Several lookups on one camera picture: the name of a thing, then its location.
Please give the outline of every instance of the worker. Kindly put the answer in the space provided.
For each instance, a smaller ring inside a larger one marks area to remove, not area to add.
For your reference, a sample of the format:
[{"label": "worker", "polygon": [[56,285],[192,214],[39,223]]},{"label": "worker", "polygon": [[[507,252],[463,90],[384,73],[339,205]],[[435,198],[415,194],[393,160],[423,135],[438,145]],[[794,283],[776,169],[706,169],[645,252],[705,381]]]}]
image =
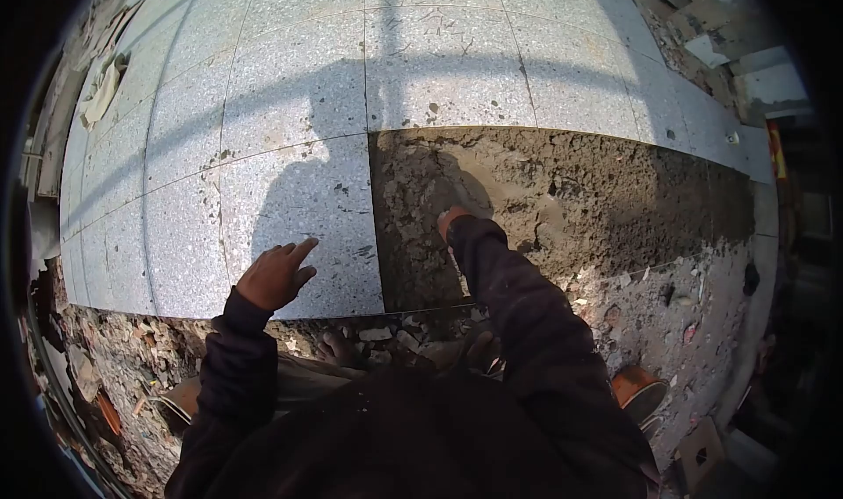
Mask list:
[{"label": "worker", "polygon": [[658,497],[650,447],[562,290],[511,251],[490,219],[452,207],[438,229],[472,298],[488,308],[502,378],[467,368],[364,373],[343,365],[357,352],[332,332],[319,348],[335,365],[311,370],[328,389],[273,419],[307,377],[301,365],[281,368],[264,327],[316,274],[301,263],[318,241],[277,246],[213,321],[198,411],[165,495]]}]

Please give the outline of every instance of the dirt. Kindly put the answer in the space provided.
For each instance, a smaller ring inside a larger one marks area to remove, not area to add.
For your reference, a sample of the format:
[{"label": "dirt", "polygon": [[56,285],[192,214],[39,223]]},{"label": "dirt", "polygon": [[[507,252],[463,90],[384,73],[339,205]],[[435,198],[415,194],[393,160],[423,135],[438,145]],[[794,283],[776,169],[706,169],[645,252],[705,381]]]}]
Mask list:
[{"label": "dirt", "polygon": [[554,283],[591,267],[634,273],[752,234],[747,178],[666,148],[493,126],[374,133],[369,144],[387,311],[465,299],[436,231],[454,203],[497,221]]}]

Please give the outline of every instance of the finger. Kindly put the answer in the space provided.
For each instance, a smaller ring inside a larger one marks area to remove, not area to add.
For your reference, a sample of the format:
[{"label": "finger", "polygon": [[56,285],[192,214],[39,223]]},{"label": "finger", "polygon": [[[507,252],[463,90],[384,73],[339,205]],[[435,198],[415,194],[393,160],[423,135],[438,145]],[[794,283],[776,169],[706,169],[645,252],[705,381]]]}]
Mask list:
[{"label": "finger", "polygon": [[298,291],[304,284],[309,282],[310,279],[316,276],[316,267],[314,266],[305,266],[300,268],[292,277],[292,284],[296,287]]},{"label": "finger", "polygon": [[304,261],[304,258],[308,257],[310,251],[312,251],[317,244],[319,244],[319,240],[316,238],[308,238],[307,240],[302,241],[296,245],[296,248],[292,249],[292,252],[290,252],[290,261],[295,266],[299,266]]},{"label": "finger", "polygon": [[296,244],[295,244],[295,243],[287,243],[287,244],[285,244],[284,246],[280,246],[280,245],[278,245],[278,246],[276,246],[276,247],[275,247],[274,249],[272,249],[272,250],[273,250],[273,251],[277,250],[277,251],[278,251],[278,252],[280,252],[281,254],[289,254],[289,253],[290,253],[290,252],[292,252],[292,250],[293,250],[293,249],[295,249],[295,248],[296,248]]},{"label": "finger", "polygon": [[322,351],[322,354],[325,357],[334,357],[334,350],[328,344],[324,343],[323,341],[320,341],[316,343],[316,346],[319,347],[319,350]]}]

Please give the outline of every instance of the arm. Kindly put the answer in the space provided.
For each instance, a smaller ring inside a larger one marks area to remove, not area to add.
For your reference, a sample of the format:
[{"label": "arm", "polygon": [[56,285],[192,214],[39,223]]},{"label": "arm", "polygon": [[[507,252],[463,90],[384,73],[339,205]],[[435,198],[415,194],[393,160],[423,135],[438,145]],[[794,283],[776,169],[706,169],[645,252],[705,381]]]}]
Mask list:
[{"label": "arm", "polygon": [[490,219],[443,223],[472,297],[488,306],[501,337],[504,384],[527,414],[584,482],[614,496],[658,495],[647,440],[618,406],[592,331],[562,290],[511,251]]},{"label": "arm", "polygon": [[311,266],[299,269],[316,243],[264,252],[232,287],[223,315],[213,319],[215,332],[205,338],[199,409],[184,432],[165,496],[204,496],[237,445],[272,419],[278,353],[264,327],[316,274]]}]

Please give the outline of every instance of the mortar-covered hand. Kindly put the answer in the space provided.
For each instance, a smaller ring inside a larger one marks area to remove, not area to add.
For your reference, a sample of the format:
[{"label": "mortar-covered hand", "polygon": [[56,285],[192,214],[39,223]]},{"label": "mortar-covered hand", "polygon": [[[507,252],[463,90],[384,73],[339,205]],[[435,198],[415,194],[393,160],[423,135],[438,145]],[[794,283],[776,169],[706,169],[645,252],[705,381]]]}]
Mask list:
[{"label": "mortar-covered hand", "polygon": [[264,310],[276,311],[289,304],[316,276],[314,267],[299,267],[318,243],[316,238],[308,238],[264,251],[237,282],[237,292]]}]

